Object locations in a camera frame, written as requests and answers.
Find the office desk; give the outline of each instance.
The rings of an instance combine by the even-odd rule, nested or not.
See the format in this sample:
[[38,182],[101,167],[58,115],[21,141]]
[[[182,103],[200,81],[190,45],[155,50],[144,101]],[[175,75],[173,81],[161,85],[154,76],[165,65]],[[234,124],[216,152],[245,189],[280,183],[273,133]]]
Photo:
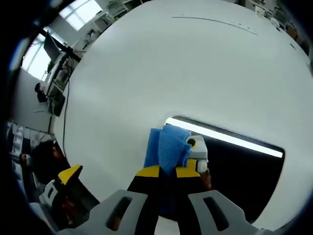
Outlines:
[[[200,19],[221,16],[256,34]],[[169,116],[221,126],[285,149],[281,178],[254,222],[275,230],[299,212],[312,191],[308,63],[289,38],[241,6],[145,3],[108,28],[71,77],[68,161],[84,166],[80,180],[102,201],[128,187],[143,166],[150,128],[161,128]],[[64,109],[54,124],[59,143],[63,124]]]

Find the computer monitor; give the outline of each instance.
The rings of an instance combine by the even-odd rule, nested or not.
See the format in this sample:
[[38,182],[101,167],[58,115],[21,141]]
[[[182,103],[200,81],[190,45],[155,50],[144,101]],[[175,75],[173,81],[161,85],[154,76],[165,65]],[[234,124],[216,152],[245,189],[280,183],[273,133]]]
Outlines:
[[49,32],[47,32],[47,34],[45,35],[44,49],[47,52],[48,56],[51,58],[53,63],[55,63],[58,57],[61,55],[59,48],[55,44]]

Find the fluorescent light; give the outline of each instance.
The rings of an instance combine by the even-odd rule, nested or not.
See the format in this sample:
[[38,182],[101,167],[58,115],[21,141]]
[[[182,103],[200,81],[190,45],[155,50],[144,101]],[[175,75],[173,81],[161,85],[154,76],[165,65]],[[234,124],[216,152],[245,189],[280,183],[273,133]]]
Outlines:
[[272,155],[272,156],[275,156],[278,158],[283,157],[282,152],[279,152],[279,151],[276,151],[276,150],[273,150],[270,148],[266,148],[266,147],[257,145],[255,143],[244,141],[244,140],[238,139],[236,137],[229,136],[229,135],[217,132],[217,131],[206,129],[204,127],[197,126],[197,125],[185,122],[185,121],[177,120],[177,119],[174,119],[172,117],[168,118],[166,120],[166,123],[171,124],[173,126],[178,126],[178,127],[184,128],[184,129],[189,130],[189,131],[197,132],[201,135],[209,136],[209,137],[221,140],[221,141],[232,143],[232,144],[244,147],[244,148],[252,149],[252,150],[255,150],[255,151],[258,151],[261,153],[266,153],[266,154],[269,154],[269,155]]

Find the white table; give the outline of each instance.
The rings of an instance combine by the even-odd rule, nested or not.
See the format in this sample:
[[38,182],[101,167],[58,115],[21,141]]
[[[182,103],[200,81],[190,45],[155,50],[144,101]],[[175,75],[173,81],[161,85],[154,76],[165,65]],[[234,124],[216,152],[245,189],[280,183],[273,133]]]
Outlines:
[[[243,133],[286,151],[278,185],[254,223],[275,230],[299,212],[313,188],[309,59],[254,12],[198,2],[145,3],[95,41],[70,80],[67,159],[84,166],[80,180],[102,201],[129,186],[143,166],[150,128],[161,128],[171,115]],[[257,35],[175,16],[241,23]],[[63,120],[64,109],[54,125],[59,143]],[[160,223],[161,230],[177,226]]]

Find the blue cloth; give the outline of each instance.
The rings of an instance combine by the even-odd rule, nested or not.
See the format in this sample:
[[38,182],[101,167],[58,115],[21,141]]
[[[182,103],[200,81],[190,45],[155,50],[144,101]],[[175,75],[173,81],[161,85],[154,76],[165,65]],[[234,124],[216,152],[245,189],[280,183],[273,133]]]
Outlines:
[[191,145],[186,143],[190,135],[190,131],[172,125],[151,129],[143,167],[160,165],[166,174],[176,166],[186,167],[191,154]]

